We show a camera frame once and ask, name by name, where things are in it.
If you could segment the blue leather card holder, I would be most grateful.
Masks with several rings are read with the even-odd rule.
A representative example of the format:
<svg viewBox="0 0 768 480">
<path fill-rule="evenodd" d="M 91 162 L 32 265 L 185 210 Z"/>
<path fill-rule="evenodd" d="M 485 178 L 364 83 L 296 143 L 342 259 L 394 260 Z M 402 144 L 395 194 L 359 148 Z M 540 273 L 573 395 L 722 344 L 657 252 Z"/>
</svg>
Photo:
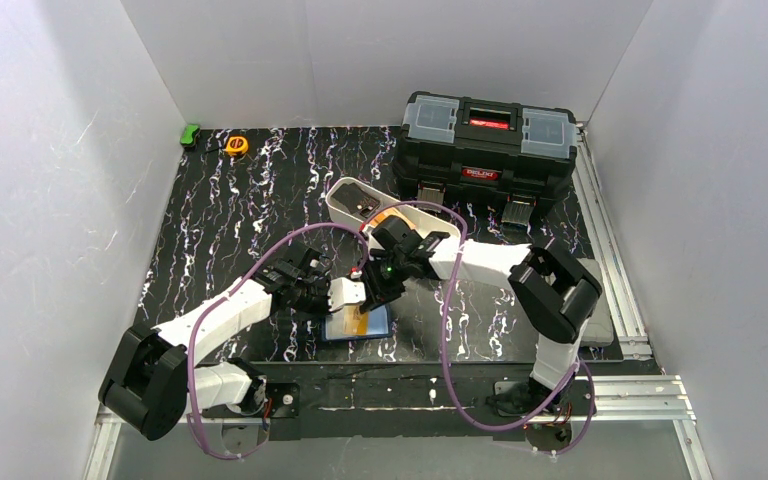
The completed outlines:
<svg viewBox="0 0 768 480">
<path fill-rule="evenodd" d="M 326 342 L 387 338 L 393 335 L 390 309 L 383 305 L 361 313 L 357 306 L 347 306 L 329 315 L 322 325 Z"/>
</svg>

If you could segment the white oblong plastic tray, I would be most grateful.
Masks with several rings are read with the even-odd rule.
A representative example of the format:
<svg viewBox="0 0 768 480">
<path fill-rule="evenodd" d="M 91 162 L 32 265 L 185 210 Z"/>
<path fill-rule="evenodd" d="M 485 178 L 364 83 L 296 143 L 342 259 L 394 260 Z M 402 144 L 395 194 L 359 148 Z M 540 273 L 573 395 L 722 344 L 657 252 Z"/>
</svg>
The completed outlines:
<svg viewBox="0 0 768 480">
<path fill-rule="evenodd" d="M 353 177 L 342 177 L 325 196 L 330 219 L 370 235 L 388 217 L 398 217 L 422 237 L 445 232 L 460 237 L 456 225 L 399 200 Z"/>
</svg>

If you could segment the orange card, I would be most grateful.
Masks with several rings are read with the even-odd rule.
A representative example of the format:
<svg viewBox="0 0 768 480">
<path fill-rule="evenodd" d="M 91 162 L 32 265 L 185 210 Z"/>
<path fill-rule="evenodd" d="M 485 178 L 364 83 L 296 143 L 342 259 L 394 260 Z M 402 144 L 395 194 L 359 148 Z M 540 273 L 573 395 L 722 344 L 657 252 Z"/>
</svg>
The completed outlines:
<svg viewBox="0 0 768 480">
<path fill-rule="evenodd" d="M 388 208 L 375 215 L 368 224 L 375 228 L 388 218 L 398 218 L 402 220 L 410 229 L 415 229 L 416 224 L 405 216 L 398 208 Z"/>
</svg>

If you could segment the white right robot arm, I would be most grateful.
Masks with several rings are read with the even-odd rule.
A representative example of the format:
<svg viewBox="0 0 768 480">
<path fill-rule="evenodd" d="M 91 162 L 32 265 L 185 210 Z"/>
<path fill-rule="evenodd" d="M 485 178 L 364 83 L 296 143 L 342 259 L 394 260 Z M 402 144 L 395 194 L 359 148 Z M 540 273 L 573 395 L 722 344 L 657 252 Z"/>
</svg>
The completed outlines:
<svg viewBox="0 0 768 480">
<path fill-rule="evenodd" d="M 538 334 L 527 383 L 533 399 L 565 388 L 577 359 L 581 331 L 603 289 L 595 276 L 558 242 L 489 244 L 444 231 L 426 234 L 389 216 L 372 229 L 376 247 L 364 266 L 362 312 L 399 299 L 409 279 L 466 280 L 510 292 Z"/>
</svg>

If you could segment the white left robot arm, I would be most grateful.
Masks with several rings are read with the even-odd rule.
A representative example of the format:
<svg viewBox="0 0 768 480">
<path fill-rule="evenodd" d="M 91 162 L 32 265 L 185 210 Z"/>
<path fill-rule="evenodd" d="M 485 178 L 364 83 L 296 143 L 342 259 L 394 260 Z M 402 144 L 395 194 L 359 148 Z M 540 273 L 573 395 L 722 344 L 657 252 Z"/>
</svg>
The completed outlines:
<svg viewBox="0 0 768 480">
<path fill-rule="evenodd" d="M 303 243 L 257 268 L 251 279 L 194 310 L 123 334 L 98 399 L 149 440 L 165 436 L 194 411 L 225 406 L 255 416 L 267 404 L 266 377 L 242 360 L 202 365 L 225 341 L 273 314 L 328 311 L 331 261 Z"/>
</svg>

